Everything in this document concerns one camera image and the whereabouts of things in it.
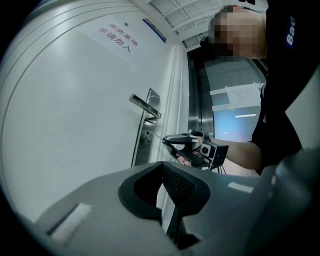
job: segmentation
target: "paper notice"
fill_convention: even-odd
[[[132,66],[136,65],[146,52],[144,42],[113,16],[82,25],[78,32],[101,44]]]
[[[225,87],[231,109],[260,106],[260,91],[256,84]]]

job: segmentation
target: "black t-shirt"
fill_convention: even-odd
[[[301,149],[285,111],[319,63],[319,21],[315,6],[268,1],[266,37],[268,74],[261,89],[261,111],[252,141],[262,152],[262,169]]]

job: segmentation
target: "metal door handle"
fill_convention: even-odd
[[[145,119],[147,122],[148,120],[156,120],[161,118],[161,113],[146,103],[144,100],[140,99],[137,95],[131,94],[129,101],[133,104],[137,105],[138,107],[142,108],[143,110],[147,111],[149,114],[153,115],[154,117]]]

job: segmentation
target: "ceiling light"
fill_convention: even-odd
[[[255,117],[257,114],[243,114],[243,115],[235,115],[236,118],[247,118],[247,117]]]

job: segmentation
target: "door handle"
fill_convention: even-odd
[[[131,96],[129,98],[129,101],[132,102],[133,104],[137,105],[138,107],[142,108],[143,110],[147,111],[149,114],[154,116],[154,117],[145,119],[145,121],[147,121],[148,123],[155,124],[152,121],[161,118],[161,113],[158,110],[156,110],[155,108],[150,106],[148,103],[146,103],[144,100],[139,98],[134,93],[131,94]]]

